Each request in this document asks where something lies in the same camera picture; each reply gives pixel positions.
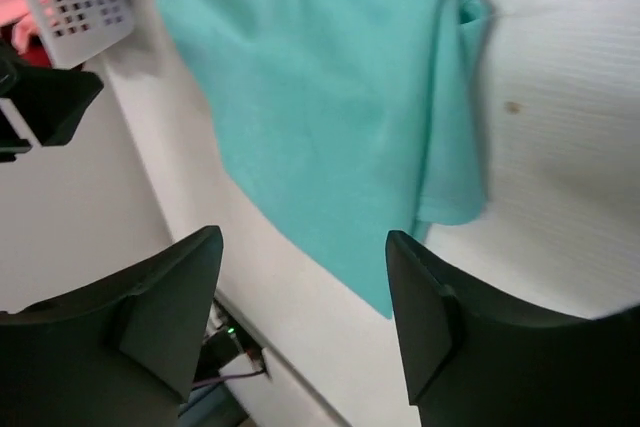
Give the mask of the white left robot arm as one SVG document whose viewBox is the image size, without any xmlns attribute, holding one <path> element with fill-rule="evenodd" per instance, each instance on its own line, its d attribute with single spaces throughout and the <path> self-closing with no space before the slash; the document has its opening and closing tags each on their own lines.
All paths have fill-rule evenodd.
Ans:
<svg viewBox="0 0 640 427">
<path fill-rule="evenodd" d="M 93 72 L 37 67 L 1 43 L 1 98 L 11 101 L 43 147 L 69 144 L 103 88 Z"/>
</svg>

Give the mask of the pink t shirt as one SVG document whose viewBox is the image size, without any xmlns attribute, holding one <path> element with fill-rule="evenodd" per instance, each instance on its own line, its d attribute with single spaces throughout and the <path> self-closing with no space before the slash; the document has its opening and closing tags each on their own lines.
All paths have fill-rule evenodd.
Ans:
<svg viewBox="0 0 640 427">
<path fill-rule="evenodd" d="M 1 27 L 11 28 L 11 45 L 18 54 L 25 54 L 40 32 L 27 0 L 1 0 Z"/>
</svg>

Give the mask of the teal t shirt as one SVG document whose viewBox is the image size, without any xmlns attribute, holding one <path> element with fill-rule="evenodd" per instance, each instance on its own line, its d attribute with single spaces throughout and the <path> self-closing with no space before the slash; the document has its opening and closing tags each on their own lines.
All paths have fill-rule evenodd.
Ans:
<svg viewBox="0 0 640 427">
<path fill-rule="evenodd" d="M 227 174 L 383 316 L 384 246 L 486 203 L 472 88 L 488 0 L 156 0 Z"/>
</svg>

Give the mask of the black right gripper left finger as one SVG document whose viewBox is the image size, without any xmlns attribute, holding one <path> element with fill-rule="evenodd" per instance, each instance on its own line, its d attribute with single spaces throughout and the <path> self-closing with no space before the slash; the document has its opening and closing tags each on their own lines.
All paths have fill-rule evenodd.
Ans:
<svg viewBox="0 0 640 427">
<path fill-rule="evenodd" d="M 4 426 L 174 426 L 223 253 L 206 226 L 135 265 L 1 315 Z"/>
</svg>

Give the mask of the red t shirt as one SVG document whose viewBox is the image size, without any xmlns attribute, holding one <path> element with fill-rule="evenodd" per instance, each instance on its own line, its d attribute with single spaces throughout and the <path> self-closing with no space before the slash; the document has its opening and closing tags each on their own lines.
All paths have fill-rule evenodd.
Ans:
<svg viewBox="0 0 640 427">
<path fill-rule="evenodd" d="M 20 57 L 30 65 L 42 68 L 51 68 L 52 63 L 47 51 L 39 37 L 31 37 L 26 50 Z"/>
</svg>

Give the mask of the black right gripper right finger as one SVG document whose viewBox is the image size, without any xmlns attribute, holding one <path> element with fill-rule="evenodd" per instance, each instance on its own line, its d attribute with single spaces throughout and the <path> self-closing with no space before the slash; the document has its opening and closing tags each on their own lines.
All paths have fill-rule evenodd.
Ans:
<svg viewBox="0 0 640 427">
<path fill-rule="evenodd" d="M 586 319 L 516 298 L 401 231 L 386 264 L 409 402 L 425 426 L 635 426 L 639 310 Z"/>
</svg>

